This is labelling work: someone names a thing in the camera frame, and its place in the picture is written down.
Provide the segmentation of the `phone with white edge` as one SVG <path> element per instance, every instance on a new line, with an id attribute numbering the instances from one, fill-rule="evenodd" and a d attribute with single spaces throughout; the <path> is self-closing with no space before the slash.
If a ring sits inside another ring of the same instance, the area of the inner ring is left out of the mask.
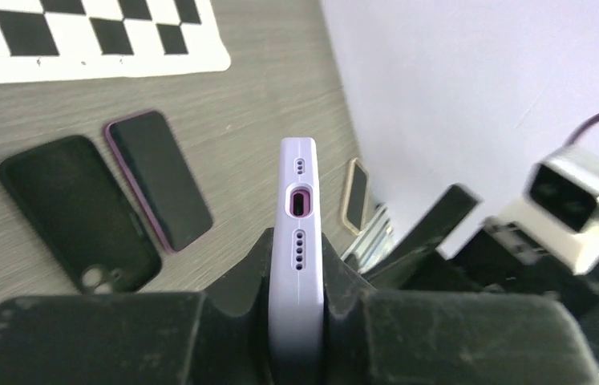
<path id="1" fill-rule="evenodd" d="M 269 365 L 276 384 L 317 384 L 324 284 L 317 150 L 310 137 L 281 141 L 269 272 Z"/>

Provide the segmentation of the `purple edged bare phone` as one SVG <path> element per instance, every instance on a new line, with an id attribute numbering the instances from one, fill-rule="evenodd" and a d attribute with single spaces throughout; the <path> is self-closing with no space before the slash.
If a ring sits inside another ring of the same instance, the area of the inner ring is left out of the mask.
<path id="1" fill-rule="evenodd" d="M 161 245 L 178 253 L 208 232 L 213 217 L 162 112 L 107 124 L 104 136 Z"/>

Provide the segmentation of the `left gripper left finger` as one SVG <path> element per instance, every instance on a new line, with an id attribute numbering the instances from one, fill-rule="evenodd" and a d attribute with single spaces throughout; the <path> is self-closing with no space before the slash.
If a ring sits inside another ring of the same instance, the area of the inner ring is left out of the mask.
<path id="1" fill-rule="evenodd" d="M 208 300 L 230 318 L 266 315 L 273 229 L 265 229 L 234 267 L 210 284 Z"/>

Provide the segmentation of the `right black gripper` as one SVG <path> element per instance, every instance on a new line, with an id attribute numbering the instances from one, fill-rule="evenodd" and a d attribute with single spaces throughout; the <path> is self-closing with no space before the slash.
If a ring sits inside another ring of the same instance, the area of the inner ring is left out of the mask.
<path id="1" fill-rule="evenodd" d="M 465 186 L 451 185 L 363 278 L 377 289 L 403 288 L 479 203 L 480 198 Z M 599 361 L 599 289 L 574 274 L 517 223 L 487 218 L 450 262 L 485 291 L 558 301 L 576 319 Z"/>

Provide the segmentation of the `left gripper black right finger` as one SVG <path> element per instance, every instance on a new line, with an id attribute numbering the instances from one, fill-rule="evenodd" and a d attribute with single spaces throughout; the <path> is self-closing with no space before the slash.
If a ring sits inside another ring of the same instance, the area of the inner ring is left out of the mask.
<path id="1" fill-rule="evenodd" d="M 357 307 L 362 294 L 374 289 L 339 257 L 324 233 L 322 269 L 326 310 L 330 319 L 346 318 Z"/>

